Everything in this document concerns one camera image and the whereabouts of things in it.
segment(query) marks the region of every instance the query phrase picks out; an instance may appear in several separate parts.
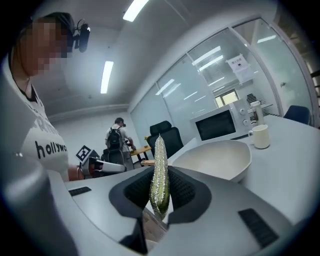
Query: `microwave oven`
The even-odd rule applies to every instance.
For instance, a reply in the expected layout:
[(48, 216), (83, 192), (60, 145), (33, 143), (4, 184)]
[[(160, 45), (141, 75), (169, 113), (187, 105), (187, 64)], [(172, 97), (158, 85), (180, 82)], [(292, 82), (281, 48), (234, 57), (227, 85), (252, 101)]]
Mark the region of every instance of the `microwave oven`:
[(242, 99), (192, 118), (191, 127), (199, 144), (236, 139), (252, 129)]

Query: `black headset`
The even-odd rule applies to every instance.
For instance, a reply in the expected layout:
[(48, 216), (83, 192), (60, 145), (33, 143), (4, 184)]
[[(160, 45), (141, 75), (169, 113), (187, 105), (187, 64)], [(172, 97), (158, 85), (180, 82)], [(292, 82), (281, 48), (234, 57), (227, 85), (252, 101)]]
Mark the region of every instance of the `black headset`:
[(85, 23), (84, 19), (80, 19), (75, 28), (78, 34), (73, 36), (75, 41), (74, 49), (79, 49), (80, 52), (84, 53), (87, 50), (89, 36), (90, 36), (90, 27)]

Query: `person with backpack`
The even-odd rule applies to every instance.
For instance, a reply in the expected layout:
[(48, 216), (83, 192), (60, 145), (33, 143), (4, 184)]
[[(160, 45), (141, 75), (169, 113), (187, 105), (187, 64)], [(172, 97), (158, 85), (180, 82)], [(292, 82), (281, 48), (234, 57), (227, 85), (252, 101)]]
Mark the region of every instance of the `person with backpack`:
[(108, 129), (105, 136), (105, 145), (107, 146), (109, 152), (121, 150), (124, 159), (124, 165), (127, 171), (134, 169), (134, 164), (131, 159), (131, 154), (128, 145), (125, 140), (131, 144), (131, 148), (136, 150), (134, 141), (128, 136), (127, 130), (125, 128), (124, 119), (118, 117), (114, 124)]

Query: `office chair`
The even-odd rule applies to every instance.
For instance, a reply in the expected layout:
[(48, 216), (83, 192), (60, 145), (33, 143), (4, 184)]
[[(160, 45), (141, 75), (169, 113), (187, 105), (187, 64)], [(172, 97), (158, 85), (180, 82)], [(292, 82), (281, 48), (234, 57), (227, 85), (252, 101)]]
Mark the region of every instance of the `office chair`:
[(173, 156), (184, 145), (181, 141), (180, 132), (177, 127), (172, 127), (168, 121), (163, 121), (150, 126), (150, 134), (146, 140), (151, 147), (153, 156), (155, 156), (155, 144), (159, 134), (164, 140), (167, 158)]
[(120, 149), (116, 149), (116, 150), (109, 150), (107, 148), (104, 149), (101, 159), (103, 159), (108, 163), (126, 166), (124, 155)]
[(305, 106), (291, 105), (283, 118), (290, 119), (305, 125), (309, 125), (310, 111)]

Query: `blue chair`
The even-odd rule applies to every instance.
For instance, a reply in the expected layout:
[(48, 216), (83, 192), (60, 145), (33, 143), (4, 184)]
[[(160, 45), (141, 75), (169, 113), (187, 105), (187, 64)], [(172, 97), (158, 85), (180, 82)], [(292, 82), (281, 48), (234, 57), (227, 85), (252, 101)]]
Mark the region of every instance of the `blue chair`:
[(305, 125), (310, 123), (310, 111), (305, 106), (295, 106), (292, 105), (289, 107), (288, 111), (285, 113), (284, 117)]

